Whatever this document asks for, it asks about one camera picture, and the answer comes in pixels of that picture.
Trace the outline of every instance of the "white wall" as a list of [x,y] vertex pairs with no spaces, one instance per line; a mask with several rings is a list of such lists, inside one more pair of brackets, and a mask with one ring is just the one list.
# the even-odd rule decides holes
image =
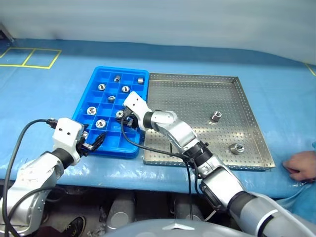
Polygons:
[[316,64],[315,0],[0,0],[15,38],[254,49]]

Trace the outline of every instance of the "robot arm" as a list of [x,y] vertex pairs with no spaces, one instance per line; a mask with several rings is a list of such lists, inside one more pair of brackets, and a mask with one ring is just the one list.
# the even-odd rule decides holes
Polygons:
[[[32,190],[53,187],[69,165],[76,165],[81,156],[96,150],[103,142],[105,134],[101,134],[92,144],[86,144],[82,135],[85,126],[69,118],[54,120],[54,151],[45,152],[39,158],[24,164],[17,172],[13,186],[8,190],[7,212],[24,195]],[[25,199],[16,209],[11,224],[21,236],[36,231],[41,222],[42,211],[49,190],[38,192]],[[4,233],[5,223],[0,215],[0,233]]]
[[215,210],[230,213],[244,232],[254,236],[313,234],[274,201],[248,193],[239,179],[207,148],[208,144],[201,142],[174,112],[152,112],[136,92],[131,92],[123,105],[137,117],[141,130],[152,128],[163,134],[179,153],[193,159],[198,176],[202,178],[200,188],[208,202]]

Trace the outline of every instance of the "human hand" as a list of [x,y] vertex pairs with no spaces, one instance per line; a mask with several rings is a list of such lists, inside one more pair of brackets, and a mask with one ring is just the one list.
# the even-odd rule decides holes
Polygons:
[[282,164],[291,173],[292,179],[302,181],[316,178],[316,153],[314,151],[295,154]]

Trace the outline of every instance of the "metal nut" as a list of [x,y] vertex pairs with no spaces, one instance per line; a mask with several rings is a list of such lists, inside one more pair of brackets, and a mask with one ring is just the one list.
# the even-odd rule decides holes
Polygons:
[[129,92],[129,86],[125,85],[122,87],[122,92],[128,93]]
[[116,75],[116,76],[115,76],[114,82],[120,82],[120,75]]
[[124,115],[123,110],[119,110],[119,111],[117,111],[117,113],[115,114],[115,117],[116,117],[117,119],[120,119],[121,117],[123,117],[123,115]]
[[138,84],[144,84],[144,79],[143,78],[138,78],[137,79]]
[[89,134],[89,133],[88,133],[87,131],[84,131],[84,132],[82,133],[82,136],[84,137],[85,140],[87,139],[88,134]]
[[88,109],[87,109],[87,114],[88,115],[95,115],[97,113],[97,109],[93,106],[90,106]]
[[214,114],[211,117],[211,120],[213,122],[218,122],[221,117],[222,117],[222,113],[219,112],[219,111],[215,111]]
[[233,154],[239,155],[245,151],[245,147],[241,143],[231,144],[230,150]]
[[105,90],[105,84],[100,84],[98,85],[99,90]]
[[111,95],[111,96],[108,97],[108,102],[109,103],[114,103],[114,101],[115,101],[115,96]]
[[97,128],[104,128],[107,125],[107,122],[105,122],[105,120],[103,119],[99,119],[96,123],[95,126]]

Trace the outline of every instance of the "yellow tape line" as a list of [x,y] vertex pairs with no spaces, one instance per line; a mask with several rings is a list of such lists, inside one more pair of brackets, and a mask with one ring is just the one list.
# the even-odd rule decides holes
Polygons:
[[[37,69],[50,69],[54,63],[56,62],[57,58],[61,54],[62,50],[60,49],[50,49],[50,48],[24,48],[24,47],[9,47],[2,55],[0,55],[0,58],[2,58],[6,53],[9,52],[11,49],[24,49],[24,50],[31,50],[30,54],[27,56],[27,58],[24,60],[22,64],[0,64],[0,67],[17,67],[17,68],[37,68]],[[43,50],[43,51],[55,51],[58,52],[57,55],[54,57],[53,61],[49,64],[49,66],[33,66],[33,65],[26,65],[30,57],[34,54],[36,50]]]
[[316,73],[314,73],[314,71],[312,70],[312,68],[307,64],[307,63],[304,63],[305,66],[311,71],[311,73],[313,74],[313,76],[316,77]]

